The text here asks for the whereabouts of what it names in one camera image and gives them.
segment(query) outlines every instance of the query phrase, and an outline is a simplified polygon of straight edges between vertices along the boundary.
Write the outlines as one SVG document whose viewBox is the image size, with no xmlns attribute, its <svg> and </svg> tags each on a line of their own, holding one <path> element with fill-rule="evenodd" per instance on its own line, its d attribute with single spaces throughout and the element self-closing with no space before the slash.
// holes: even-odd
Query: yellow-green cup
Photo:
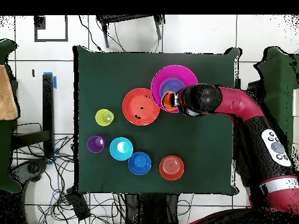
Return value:
<svg viewBox="0 0 299 224">
<path fill-rule="evenodd" d="M 109 125 L 113 119 L 113 113 L 107 109 L 101 109 L 96 113 L 96 122 L 101 126 Z"/>
</svg>

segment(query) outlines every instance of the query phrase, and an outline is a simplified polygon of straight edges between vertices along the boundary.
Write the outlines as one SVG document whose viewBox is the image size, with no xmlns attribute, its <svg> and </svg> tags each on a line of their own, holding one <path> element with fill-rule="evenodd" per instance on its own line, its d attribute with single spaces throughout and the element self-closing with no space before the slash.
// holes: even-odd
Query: blue tape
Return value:
<svg viewBox="0 0 299 224">
<path fill-rule="evenodd" d="M 53 86 L 55 89 L 57 88 L 56 76 L 53 76 Z"/>
<path fill-rule="evenodd" d="M 44 75 L 53 75 L 52 72 L 44 72 Z M 57 88 L 57 80 L 56 76 L 53 76 L 53 87 L 56 89 Z"/>
<path fill-rule="evenodd" d="M 55 148 L 55 152 L 54 152 L 54 153 L 55 153 L 55 155 L 59 155 L 59 148 Z M 56 157 L 52 157 L 51 160 L 52 160 L 53 162 L 55 162 L 56 159 L 57 159 Z"/>
</svg>

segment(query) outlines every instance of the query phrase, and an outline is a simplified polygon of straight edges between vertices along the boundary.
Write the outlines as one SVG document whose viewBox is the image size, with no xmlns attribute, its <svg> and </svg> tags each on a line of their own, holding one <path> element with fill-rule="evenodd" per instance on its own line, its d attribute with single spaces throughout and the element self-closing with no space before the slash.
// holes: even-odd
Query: floor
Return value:
<svg viewBox="0 0 299 224">
<path fill-rule="evenodd" d="M 0 16 L 0 39 L 16 41 L 18 48 L 9 55 L 9 65 L 19 81 L 18 101 L 21 116 L 18 124 L 42 123 L 42 74 L 52 72 L 57 77 L 57 88 L 54 89 L 55 139 L 74 133 L 74 97 L 73 97 L 73 53 L 72 46 L 81 45 L 91 51 L 97 51 L 97 46 L 104 51 L 121 51 L 121 47 L 109 38 L 110 48 L 105 47 L 102 31 L 96 24 L 95 16 L 81 16 L 82 23 L 89 27 L 92 35 L 80 23 L 78 16 L 68 16 L 68 42 L 48 41 L 34 42 L 33 16 Z M 279 46 L 287 53 L 297 53 L 299 49 L 298 19 L 284 15 L 165 15 L 163 52 L 164 53 L 223 53 L 230 47 L 242 48 L 239 59 L 239 77 L 242 89 L 247 84 L 259 78 L 253 65 L 263 57 L 263 51 L 268 46 Z M 38 39 L 64 39 L 64 16 L 46 16 L 46 29 L 38 30 Z M 117 40 L 117 36 L 126 51 L 147 51 L 154 53 L 162 51 L 152 17 L 129 20 L 111 24 L 109 34 Z M 299 92 L 294 100 L 294 123 L 299 125 Z M 18 132 L 38 131 L 38 125 L 19 126 Z M 299 149 L 299 130 L 294 134 L 294 147 Z M 72 155 L 71 142 L 63 147 L 63 153 Z M 22 162 L 27 155 L 21 151 L 14 153 L 13 164 Z M 74 183 L 73 163 L 67 164 L 63 174 L 65 187 Z M 51 185 L 58 188 L 57 171 L 53 165 L 47 165 L 47 173 Z M 187 224 L 213 212 L 232 208 L 249 206 L 248 197 L 242 186 L 240 177 L 236 174 L 235 185 L 239 193 L 226 195 L 194 195 L 182 194 L 180 200 L 192 203 L 191 210 L 186 201 L 178 206 L 179 223 Z M 112 209 L 111 194 L 87 194 L 86 201 L 91 212 L 96 215 L 116 214 Z M 41 217 L 40 208 L 45 210 L 53 199 L 53 190 L 49 178 L 44 174 L 37 183 L 30 183 L 26 194 L 26 213 L 29 224 L 37 224 Z M 68 211 L 69 217 L 74 213 Z M 51 220 L 52 224 L 66 224 L 65 221 Z M 97 218 L 89 218 L 69 224 L 103 224 Z"/>
</svg>

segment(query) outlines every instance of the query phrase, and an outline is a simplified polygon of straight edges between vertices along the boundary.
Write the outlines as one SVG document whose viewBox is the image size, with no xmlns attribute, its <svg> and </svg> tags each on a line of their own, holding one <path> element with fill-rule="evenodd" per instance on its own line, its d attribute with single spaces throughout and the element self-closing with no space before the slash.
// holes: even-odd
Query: pink bowl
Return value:
<svg viewBox="0 0 299 224">
<path fill-rule="evenodd" d="M 181 65 L 168 65 L 160 69 L 152 79 L 151 93 L 156 104 L 164 111 L 167 111 L 169 113 L 178 113 L 178 109 L 169 111 L 163 108 L 161 105 L 161 98 L 159 96 L 160 88 L 164 82 L 170 79 L 181 81 L 185 87 L 193 84 L 198 84 L 198 81 L 195 74 L 190 69 Z"/>
</svg>

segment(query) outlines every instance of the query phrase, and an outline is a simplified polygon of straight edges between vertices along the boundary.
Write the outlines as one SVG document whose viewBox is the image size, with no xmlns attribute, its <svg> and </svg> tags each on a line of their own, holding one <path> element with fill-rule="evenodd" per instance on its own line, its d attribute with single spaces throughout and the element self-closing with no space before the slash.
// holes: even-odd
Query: chair leg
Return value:
<svg viewBox="0 0 299 224">
<path fill-rule="evenodd" d="M 158 18 L 155 15 L 154 15 L 154 20 L 155 20 L 157 35 L 158 35 L 158 38 L 160 40 L 161 39 L 161 32 L 160 32 L 160 27 L 159 27 L 159 24 L 158 24 Z"/>
<path fill-rule="evenodd" d="M 101 23 L 101 24 L 102 24 L 102 29 L 103 29 L 106 48 L 109 48 L 108 36 L 107 36 L 107 25 L 105 23 Z"/>
</svg>

